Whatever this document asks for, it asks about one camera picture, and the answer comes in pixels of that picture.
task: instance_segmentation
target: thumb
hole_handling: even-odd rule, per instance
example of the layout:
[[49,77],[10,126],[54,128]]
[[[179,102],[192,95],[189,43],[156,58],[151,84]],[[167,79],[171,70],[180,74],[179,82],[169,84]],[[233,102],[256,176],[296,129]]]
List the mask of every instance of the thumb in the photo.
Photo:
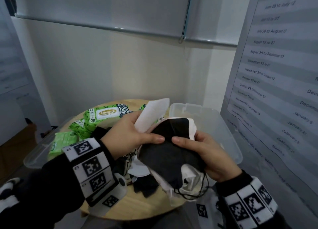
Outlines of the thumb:
[[139,143],[140,144],[161,144],[164,142],[164,137],[157,134],[139,134]]
[[172,137],[171,141],[182,148],[195,151],[197,153],[202,152],[202,150],[204,149],[202,142],[194,141],[194,140],[183,138],[183,137],[174,136]]

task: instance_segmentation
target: beige wall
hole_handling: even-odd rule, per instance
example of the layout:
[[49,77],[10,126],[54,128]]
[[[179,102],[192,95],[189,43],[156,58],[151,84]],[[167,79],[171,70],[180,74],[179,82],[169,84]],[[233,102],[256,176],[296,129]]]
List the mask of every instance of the beige wall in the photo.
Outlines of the beige wall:
[[52,124],[106,101],[169,97],[220,111],[235,49],[13,18]]

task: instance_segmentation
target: round wooden table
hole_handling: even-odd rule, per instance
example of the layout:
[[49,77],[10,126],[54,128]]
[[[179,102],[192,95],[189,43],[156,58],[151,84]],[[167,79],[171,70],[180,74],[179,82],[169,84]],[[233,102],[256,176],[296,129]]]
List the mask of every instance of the round wooden table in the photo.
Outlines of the round wooden table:
[[[128,106],[129,110],[137,111],[142,105],[147,104],[148,101],[149,100],[143,99],[125,99],[103,103],[96,107],[124,103]],[[165,117],[169,117],[169,110],[166,111]],[[114,205],[102,218],[112,220],[146,219],[164,214],[174,208],[175,207],[170,206],[169,198],[160,186],[153,195],[145,198],[141,192],[135,193],[133,186],[129,185],[127,187],[127,195]],[[80,209],[82,212],[90,214],[86,201]]]

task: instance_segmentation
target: person's right hand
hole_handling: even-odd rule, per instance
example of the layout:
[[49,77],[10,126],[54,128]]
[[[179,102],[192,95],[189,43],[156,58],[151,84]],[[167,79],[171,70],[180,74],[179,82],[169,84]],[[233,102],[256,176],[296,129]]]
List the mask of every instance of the person's right hand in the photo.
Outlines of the person's right hand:
[[172,137],[174,144],[195,151],[201,156],[206,163],[205,171],[213,180],[223,182],[242,173],[242,170],[209,134],[197,131],[195,140]]

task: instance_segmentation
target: clear plastic bin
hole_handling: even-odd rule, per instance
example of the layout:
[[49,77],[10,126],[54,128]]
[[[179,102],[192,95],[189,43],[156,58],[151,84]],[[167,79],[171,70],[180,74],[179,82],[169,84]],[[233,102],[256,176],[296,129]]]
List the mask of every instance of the clear plastic bin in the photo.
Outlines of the clear plastic bin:
[[48,161],[48,154],[55,138],[55,133],[70,131],[68,128],[71,123],[75,122],[78,117],[70,117],[65,120],[58,128],[51,131],[44,139],[24,158],[23,163],[31,169],[40,169]]
[[169,117],[192,118],[197,129],[212,135],[235,163],[242,162],[241,150],[220,113],[215,109],[196,104],[173,103],[170,106]]

